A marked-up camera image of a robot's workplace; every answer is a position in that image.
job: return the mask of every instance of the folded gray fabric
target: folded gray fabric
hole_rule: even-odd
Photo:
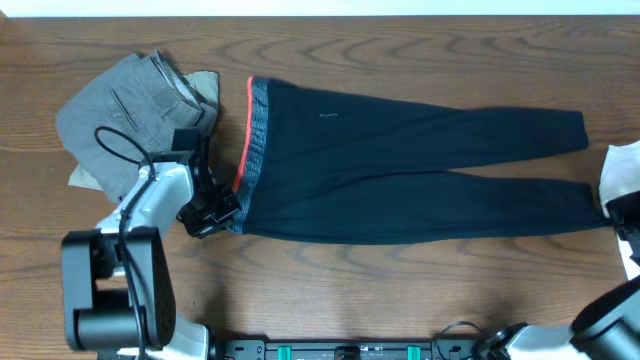
[[[196,126],[208,135],[217,116],[217,76],[215,81],[208,89],[216,91],[214,103],[211,94],[207,100],[197,96],[157,51],[143,59],[130,55],[76,94],[56,115],[56,129],[65,149],[97,180],[109,200],[119,202],[135,184],[138,169],[98,146],[95,129],[114,127],[149,152],[169,150],[176,128]],[[142,158],[116,135],[100,136],[114,151]]]

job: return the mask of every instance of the wooden table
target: wooden table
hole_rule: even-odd
[[[92,358],[63,339],[60,241],[112,209],[67,186],[54,115],[132,52],[220,73],[215,134],[237,164],[251,74],[432,104],[581,110],[591,146],[468,169],[597,187],[607,144],[640,138],[640,22],[630,17],[11,19],[0,42],[0,358]],[[232,176],[229,169],[225,178]],[[179,311],[271,338],[429,337],[571,321],[625,277],[612,229],[419,245],[312,245],[221,233],[165,242]]]

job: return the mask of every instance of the folded pants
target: folded pants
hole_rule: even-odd
[[[248,90],[234,233],[397,244],[607,225],[587,184],[447,171],[584,149],[579,112],[458,110],[262,78]]]

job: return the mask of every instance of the robotic arm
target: robotic arm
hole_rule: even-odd
[[[176,130],[171,151],[141,164],[138,182],[111,215],[93,230],[64,238],[65,336],[73,350],[117,351],[114,359],[142,351],[166,360],[640,360],[640,277],[596,300],[571,326],[518,324],[491,336],[425,342],[223,344],[205,326],[176,314],[162,248],[176,218],[189,235],[202,238],[224,229],[240,210],[233,191],[209,172],[208,145],[196,129]],[[119,241],[123,223],[125,247]],[[98,287],[97,280],[127,271],[128,288]]]

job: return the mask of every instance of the green strip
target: green strip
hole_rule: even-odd
[[[291,347],[280,346],[278,347],[278,360],[291,360]]]
[[[419,346],[407,347],[407,358],[408,360],[420,360],[420,347]]]

